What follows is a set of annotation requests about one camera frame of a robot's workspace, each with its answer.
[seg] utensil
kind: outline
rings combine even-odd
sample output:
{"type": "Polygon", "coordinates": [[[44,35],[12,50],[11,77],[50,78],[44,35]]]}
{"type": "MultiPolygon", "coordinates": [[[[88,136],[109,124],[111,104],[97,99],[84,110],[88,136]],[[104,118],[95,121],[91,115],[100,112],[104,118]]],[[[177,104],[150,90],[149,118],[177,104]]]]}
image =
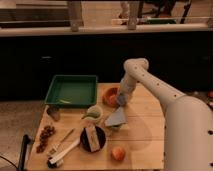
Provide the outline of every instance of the utensil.
{"type": "Polygon", "coordinates": [[[49,156],[52,156],[54,153],[56,153],[57,150],[58,150],[58,148],[60,147],[60,145],[69,137],[70,134],[73,133],[74,130],[75,130],[74,128],[71,129],[71,130],[64,136],[64,138],[63,138],[60,142],[58,142],[57,144],[55,144],[55,145],[52,147],[52,149],[49,151],[48,155],[49,155],[49,156]]]}
{"type": "Polygon", "coordinates": [[[57,163],[59,160],[61,160],[70,150],[75,148],[80,143],[80,138],[77,138],[75,141],[70,144],[69,147],[67,147],[65,150],[54,156],[52,159],[48,160],[48,162],[52,165],[57,163]]]}

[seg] green plastic tray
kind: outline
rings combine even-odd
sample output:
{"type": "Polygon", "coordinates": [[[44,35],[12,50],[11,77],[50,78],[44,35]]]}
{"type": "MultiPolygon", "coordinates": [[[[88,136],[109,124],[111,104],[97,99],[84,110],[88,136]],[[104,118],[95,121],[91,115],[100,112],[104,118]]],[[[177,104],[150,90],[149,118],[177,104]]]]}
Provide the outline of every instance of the green plastic tray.
{"type": "Polygon", "coordinates": [[[97,76],[55,75],[45,98],[46,105],[87,108],[96,104],[97,76]]]}

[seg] kitchen counter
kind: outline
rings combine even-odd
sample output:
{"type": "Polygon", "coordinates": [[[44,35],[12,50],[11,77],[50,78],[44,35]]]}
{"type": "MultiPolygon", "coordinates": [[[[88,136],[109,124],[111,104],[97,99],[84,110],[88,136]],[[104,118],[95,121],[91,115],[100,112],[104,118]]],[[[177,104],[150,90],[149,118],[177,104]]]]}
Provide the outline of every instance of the kitchen counter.
{"type": "MultiPolygon", "coordinates": [[[[162,169],[164,152],[164,117],[158,100],[142,85],[137,85],[133,97],[124,107],[127,123],[122,125],[119,131],[113,132],[104,126],[104,120],[114,108],[102,103],[102,94],[110,87],[119,86],[117,83],[99,83],[97,90],[97,105],[103,108],[103,119],[99,126],[106,134],[104,147],[95,153],[88,153],[81,145],[71,150],[65,157],[64,163],[57,170],[135,170],[135,169],[162,169]],[[126,156],[122,162],[111,158],[111,149],[123,146],[126,156]]],[[[62,139],[71,128],[75,131],[63,143],[59,150],[66,148],[76,137],[79,136],[81,117],[87,109],[66,108],[60,109],[58,122],[47,115],[44,111],[35,142],[33,144],[26,169],[28,171],[45,171],[49,169],[47,152],[52,145],[62,139]],[[43,153],[37,153],[39,136],[45,125],[52,124],[56,133],[49,138],[48,146],[43,153]]]]}

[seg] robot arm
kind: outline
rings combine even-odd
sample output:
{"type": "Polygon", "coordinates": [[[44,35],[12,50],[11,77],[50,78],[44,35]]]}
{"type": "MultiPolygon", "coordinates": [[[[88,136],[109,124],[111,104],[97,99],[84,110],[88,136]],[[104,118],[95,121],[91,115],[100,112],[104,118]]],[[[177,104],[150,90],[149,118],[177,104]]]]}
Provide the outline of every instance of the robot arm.
{"type": "Polygon", "coordinates": [[[213,115],[201,100],[187,96],[148,73],[144,58],[129,59],[117,101],[125,105],[139,81],[161,103],[165,115],[165,171],[213,170],[213,115]]]}
{"type": "Polygon", "coordinates": [[[148,61],[145,58],[130,59],[124,63],[126,73],[121,81],[120,91],[124,94],[126,101],[131,97],[138,81],[159,99],[164,110],[177,98],[185,95],[147,72],[148,67],[148,61]]]}

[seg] dark background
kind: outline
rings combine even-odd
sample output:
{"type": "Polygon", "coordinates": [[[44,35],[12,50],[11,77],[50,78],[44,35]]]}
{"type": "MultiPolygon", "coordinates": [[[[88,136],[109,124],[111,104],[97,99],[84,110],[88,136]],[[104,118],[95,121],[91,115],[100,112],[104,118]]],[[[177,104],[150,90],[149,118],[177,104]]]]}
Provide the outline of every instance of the dark background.
{"type": "Polygon", "coordinates": [[[44,99],[55,74],[120,82],[123,62],[138,57],[181,91],[212,90],[212,40],[211,31],[0,37],[0,100],[44,99]]]}

